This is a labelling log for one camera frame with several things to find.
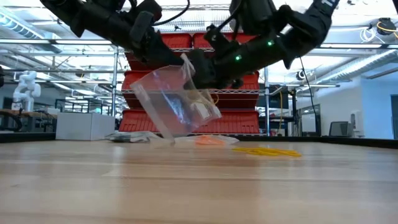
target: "white robot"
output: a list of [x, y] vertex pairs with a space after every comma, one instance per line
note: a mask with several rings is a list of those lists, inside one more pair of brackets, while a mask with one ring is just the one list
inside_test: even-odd
[[13, 110], [20, 110], [22, 108], [25, 111], [33, 111], [34, 97], [39, 97], [41, 95], [41, 87], [35, 82], [36, 76], [37, 72], [25, 71], [24, 74], [19, 77], [19, 84], [12, 96]]

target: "white cardboard box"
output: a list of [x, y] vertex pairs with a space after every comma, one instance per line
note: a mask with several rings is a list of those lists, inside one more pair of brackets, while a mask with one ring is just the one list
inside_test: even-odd
[[59, 113], [58, 140], [103, 140], [114, 133], [115, 118], [96, 113]]

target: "table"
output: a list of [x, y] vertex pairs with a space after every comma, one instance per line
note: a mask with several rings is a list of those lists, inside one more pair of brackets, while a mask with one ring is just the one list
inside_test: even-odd
[[230, 149], [0, 144], [0, 223], [396, 223], [398, 150], [240, 142]]

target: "wooden table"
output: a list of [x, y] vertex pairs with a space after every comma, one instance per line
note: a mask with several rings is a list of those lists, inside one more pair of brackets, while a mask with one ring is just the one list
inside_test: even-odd
[[255, 143], [230, 149], [0, 144], [0, 223], [397, 223], [398, 150]]

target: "clear plastic container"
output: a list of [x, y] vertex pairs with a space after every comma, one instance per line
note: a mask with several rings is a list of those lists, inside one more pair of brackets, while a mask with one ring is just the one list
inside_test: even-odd
[[195, 88], [191, 79], [195, 70], [185, 54], [182, 58], [183, 66], [154, 70], [131, 85], [156, 128], [172, 141], [221, 117], [209, 91]]

